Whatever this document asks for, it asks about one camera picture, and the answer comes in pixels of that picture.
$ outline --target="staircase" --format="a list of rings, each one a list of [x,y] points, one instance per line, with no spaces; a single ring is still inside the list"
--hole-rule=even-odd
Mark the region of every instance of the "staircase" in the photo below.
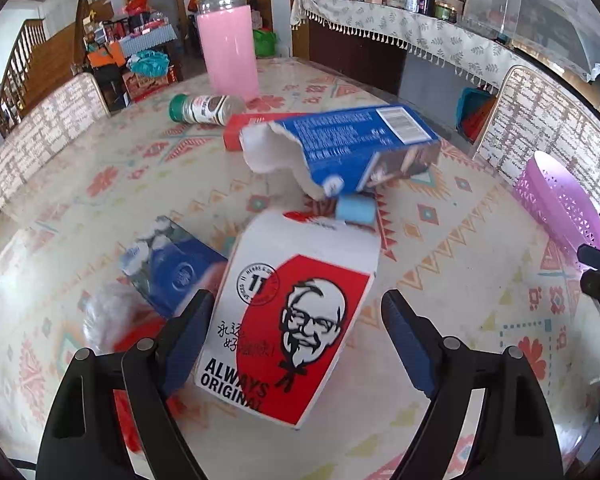
[[[78,0],[75,23],[47,39],[42,20],[26,20],[13,45],[0,85],[0,132],[7,137],[37,104],[72,78],[73,63],[82,65],[86,52],[82,20],[90,12],[110,20],[107,0]]]

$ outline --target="food cover umbrella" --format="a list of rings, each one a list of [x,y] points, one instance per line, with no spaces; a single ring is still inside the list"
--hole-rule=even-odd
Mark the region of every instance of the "food cover umbrella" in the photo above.
[[[463,19],[509,36],[584,81],[600,74],[600,13],[591,0],[467,0]]]

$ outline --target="pink plastic basket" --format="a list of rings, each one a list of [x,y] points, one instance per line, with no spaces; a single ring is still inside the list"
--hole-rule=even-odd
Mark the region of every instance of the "pink plastic basket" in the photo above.
[[[582,244],[600,249],[600,216],[566,168],[545,152],[535,152],[516,184],[516,194],[558,244],[567,261],[578,264]]]

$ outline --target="pink thermos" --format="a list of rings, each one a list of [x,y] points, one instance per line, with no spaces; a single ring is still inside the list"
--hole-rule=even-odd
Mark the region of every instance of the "pink thermos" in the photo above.
[[[200,42],[214,91],[240,96],[245,102],[258,97],[251,7],[247,0],[202,0],[198,9]]]

